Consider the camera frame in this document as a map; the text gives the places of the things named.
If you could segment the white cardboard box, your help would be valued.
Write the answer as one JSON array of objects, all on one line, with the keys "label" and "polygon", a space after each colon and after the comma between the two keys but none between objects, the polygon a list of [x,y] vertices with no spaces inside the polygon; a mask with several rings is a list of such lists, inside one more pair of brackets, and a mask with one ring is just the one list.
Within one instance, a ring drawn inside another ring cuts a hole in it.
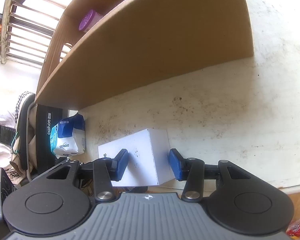
[{"label": "white cardboard box", "polygon": [[100,158],[114,158],[120,150],[129,153],[129,162],[116,187],[159,186],[174,179],[168,163],[170,144],[164,129],[144,129],[98,146]]}]

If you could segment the blue wet wipes pack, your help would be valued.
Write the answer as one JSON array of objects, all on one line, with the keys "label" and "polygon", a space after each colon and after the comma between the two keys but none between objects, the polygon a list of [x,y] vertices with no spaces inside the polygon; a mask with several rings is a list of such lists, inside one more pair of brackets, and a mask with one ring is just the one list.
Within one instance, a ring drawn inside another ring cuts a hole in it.
[{"label": "blue wet wipes pack", "polygon": [[56,158],[83,154],[85,148],[85,121],[81,114],[64,118],[51,128],[50,149]]}]

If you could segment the purple air freshener jar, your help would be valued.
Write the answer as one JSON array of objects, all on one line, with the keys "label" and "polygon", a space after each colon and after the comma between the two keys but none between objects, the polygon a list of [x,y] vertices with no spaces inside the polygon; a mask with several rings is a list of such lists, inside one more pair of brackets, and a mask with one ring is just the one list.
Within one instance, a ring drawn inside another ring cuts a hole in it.
[{"label": "purple air freshener jar", "polygon": [[83,17],[79,24],[79,31],[87,32],[89,31],[103,16],[91,9],[88,13]]}]

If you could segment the black printed box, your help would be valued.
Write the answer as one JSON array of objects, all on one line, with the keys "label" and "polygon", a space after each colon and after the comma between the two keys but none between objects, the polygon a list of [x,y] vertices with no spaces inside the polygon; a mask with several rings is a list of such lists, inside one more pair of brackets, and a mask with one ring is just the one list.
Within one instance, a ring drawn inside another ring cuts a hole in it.
[{"label": "black printed box", "polygon": [[36,157],[38,174],[44,173],[56,164],[56,157],[51,153],[50,134],[53,126],[65,117],[61,108],[37,105],[36,115]]}]

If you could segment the brown cardboard tray box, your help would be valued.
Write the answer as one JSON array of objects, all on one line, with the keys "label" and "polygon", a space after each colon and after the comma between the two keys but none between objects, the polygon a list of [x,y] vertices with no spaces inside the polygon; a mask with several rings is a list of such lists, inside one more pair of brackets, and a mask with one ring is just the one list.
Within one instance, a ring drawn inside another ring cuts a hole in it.
[{"label": "brown cardboard tray box", "polygon": [[[79,31],[91,9],[103,17]],[[245,0],[72,0],[47,50],[36,103],[80,110],[253,54]]]}]

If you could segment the metal window railing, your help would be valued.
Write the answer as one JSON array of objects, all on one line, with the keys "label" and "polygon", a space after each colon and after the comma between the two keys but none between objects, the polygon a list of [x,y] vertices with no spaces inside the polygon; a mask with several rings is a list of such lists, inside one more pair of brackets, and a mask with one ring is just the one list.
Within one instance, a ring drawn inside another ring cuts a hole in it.
[{"label": "metal window railing", "polygon": [[41,68],[57,24],[72,0],[0,0],[0,63]]}]

